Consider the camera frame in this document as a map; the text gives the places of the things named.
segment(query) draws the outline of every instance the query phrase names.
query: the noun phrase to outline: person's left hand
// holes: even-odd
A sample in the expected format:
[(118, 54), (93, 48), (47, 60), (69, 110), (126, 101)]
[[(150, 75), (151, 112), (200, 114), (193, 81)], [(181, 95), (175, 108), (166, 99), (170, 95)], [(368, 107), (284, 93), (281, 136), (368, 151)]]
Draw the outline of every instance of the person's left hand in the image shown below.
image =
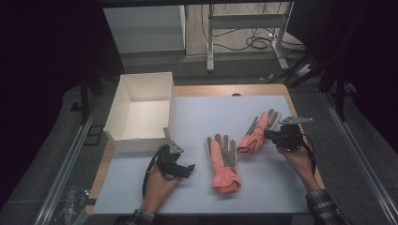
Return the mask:
[(145, 198), (143, 204), (141, 205), (141, 211), (155, 214), (161, 204), (176, 188), (176, 185), (180, 180), (180, 177), (176, 177), (171, 181), (166, 180), (161, 174), (158, 166), (154, 164), (149, 172), (145, 189)]

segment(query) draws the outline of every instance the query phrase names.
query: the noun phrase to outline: person's right hand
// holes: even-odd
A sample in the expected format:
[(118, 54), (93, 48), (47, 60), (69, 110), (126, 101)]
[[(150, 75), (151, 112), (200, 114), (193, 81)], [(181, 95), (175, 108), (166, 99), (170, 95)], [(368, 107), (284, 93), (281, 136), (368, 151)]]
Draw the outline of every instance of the person's right hand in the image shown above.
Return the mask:
[(310, 157), (303, 146), (294, 151), (288, 151), (279, 145), (276, 145), (276, 148), (286, 158), (289, 166), (298, 174), (308, 193), (321, 188), (316, 182)]

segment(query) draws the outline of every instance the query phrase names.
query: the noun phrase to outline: white metal frame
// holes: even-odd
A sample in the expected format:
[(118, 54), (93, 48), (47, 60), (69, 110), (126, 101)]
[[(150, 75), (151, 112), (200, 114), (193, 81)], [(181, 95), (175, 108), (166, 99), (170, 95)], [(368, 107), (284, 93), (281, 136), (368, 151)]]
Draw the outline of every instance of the white metal frame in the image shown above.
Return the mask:
[(214, 71), (213, 30), (217, 29), (251, 29), (251, 28), (280, 28), (276, 41), (272, 41), (279, 64), (283, 70), (289, 69), (281, 51), (281, 43), (293, 2), (288, 2), (283, 14), (254, 14), (254, 15), (213, 15), (213, 5), (208, 6), (208, 41), (207, 41), (207, 71)]

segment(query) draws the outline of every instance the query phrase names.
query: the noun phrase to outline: gray carpet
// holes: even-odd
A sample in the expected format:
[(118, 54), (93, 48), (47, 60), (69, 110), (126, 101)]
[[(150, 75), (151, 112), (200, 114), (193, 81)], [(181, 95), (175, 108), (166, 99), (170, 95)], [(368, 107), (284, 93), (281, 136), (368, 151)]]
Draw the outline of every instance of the gray carpet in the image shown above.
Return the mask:
[[(150, 59), (142, 65), (125, 65), (127, 73), (145, 73), (172, 71), (175, 85), (197, 84), (244, 84), (266, 83), (269, 74), (282, 75), (279, 64), (271, 54), (241, 55), (239, 57), (219, 56), (216, 58), (215, 71), (206, 72), (204, 57), (181, 58), (176, 62), (162, 64)], [(281, 77), (274, 83), (283, 83)], [(314, 122), (304, 124), (304, 130), (314, 142), (318, 169), (327, 190), (342, 211), (355, 224), (389, 224), (374, 193), (370, 190), (360, 167), (352, 157), (344, 138), (336, 124), (316, 84), (319, 77), (314, 77), (289, 92), (294, 106), (301, 117), (312, 117)], [(104, 126), (115, 94), (116, 84), (101, 79), (105, 92), (99, 99), (99, 110), (92, 125)], [(71, 112), (74, 102), (80, 101), (79, 87), (65, 93), (63, 108), (54, 124), (53, 130), (43, 144), (38, 156), (26, 172), (12, 196), (4, 205), (0, 214), (0, 224), (32, 224), (38, 215), (51, 184), (63, 162), (74, 135), (78, 132), (81, 115)], [(345, 98), (345, 116), (347, 124), (355, 134), (365, 156), (373, 166), (381, 182), (388, 189), (394, 201), (398, 202), (398, 157), (386, 141), (360, 114), (350, 97)], [(74, 186), (90, 189), (100, 164), (100, 159), (107, 142), (105, 135), (99, 139), (98, 146), (83, 146), (76, 159), (62, 198), (55, 208), (54, 215), (62, 210), (66, 202), (66, 191)], [(113, 224), (116, 216), (93, 216), (87, 224)], [(164, 218), (164, 224), (176, 218)], [(233, 224), (264, 224), (264, 217), (236, 219)], [(197, 220), (179, 218), (178, 224), (194, 224)], [(307, 215), (293, 217), (292, 224), (311, 224)]]

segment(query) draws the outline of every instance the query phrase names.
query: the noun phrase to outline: white board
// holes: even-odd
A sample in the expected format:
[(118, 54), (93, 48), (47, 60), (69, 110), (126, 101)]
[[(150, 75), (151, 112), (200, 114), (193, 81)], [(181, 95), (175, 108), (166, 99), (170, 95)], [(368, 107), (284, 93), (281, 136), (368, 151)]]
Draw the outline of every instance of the white board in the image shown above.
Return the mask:
[[(177, 163), (196, 166), (190, 178), (181, 180), (159, 213), (308, 213), (304, 186), (270, 140), (251, 157), (238, 155), (241, 189), (237, 193), (221, 195), (211, 187), (213, 171), (206, 152), (207, 136), (226, 134), (238, 144), (254, 117), (269, 109), (281, 112), (282, 119), (291, 115), (284, 96), (178, 97), (175, 142), (185, 152)], [(94, 214), (132, 214), (139, 208), (150, 159), (115, 151)]]

